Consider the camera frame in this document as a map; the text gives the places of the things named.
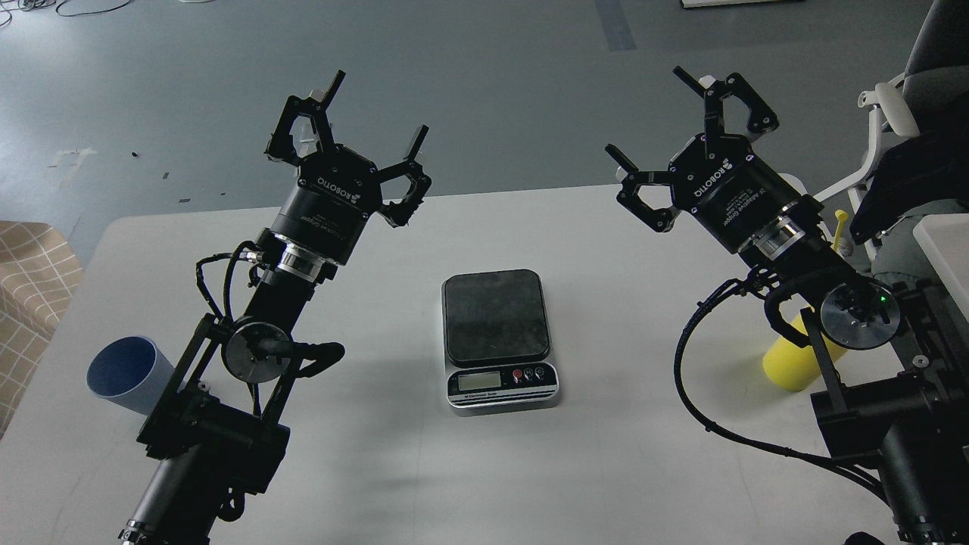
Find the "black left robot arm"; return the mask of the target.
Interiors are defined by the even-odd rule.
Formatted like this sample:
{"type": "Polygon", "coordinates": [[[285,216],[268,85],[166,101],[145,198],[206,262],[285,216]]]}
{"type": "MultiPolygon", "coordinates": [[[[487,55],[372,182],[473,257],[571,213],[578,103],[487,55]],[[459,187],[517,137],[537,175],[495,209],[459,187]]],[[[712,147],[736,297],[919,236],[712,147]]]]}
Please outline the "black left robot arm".
{"type": "Polygon", "coordinates": [[[305,304],[348,263],[371,217],[405,226],[432,186],[416,158],[426,126],[385,168],[335,141],[328,110],[344,76],[286,100],[264,152],[294,166],[297,182],[257,239],[214,256],[227,262],[221,303],[205,285],[204,262],[196,265],[209,313],[139,432],[159,465],[122,544],[207,544],[215,521],[238,520],[246,497],[266,492],[286,455],[291,432],[281,417],[295,382],[345,352],[293,339],[305,304]]]}

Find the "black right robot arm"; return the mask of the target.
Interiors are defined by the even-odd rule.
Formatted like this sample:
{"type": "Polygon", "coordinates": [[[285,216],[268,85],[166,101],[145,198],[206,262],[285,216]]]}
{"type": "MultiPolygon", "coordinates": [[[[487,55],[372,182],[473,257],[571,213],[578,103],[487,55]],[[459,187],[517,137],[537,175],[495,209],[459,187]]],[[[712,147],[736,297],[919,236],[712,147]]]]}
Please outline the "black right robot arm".
{"type": "Polygon", "coordinates": [[[676,392],[706,431],[837,474],[892,510],[899,540],[967,542],[967,367],[955,328],[925,284],[890,288],[863,276],[821,231],[821,204],[754,152],[776,113],[740,73],[675,76],[703,100],[705,125],[665,170],[640,170],[614,145],[625,176],[617,201],[657,232],[688,213],[749,267],[698,303],[674,354],[676,392]],[[826,388],[811,403],[827,456],[742,437],[706,417],[683,386],[689,338],[735,294],[762,300],[773,331],[815,355],[826,388]]]}

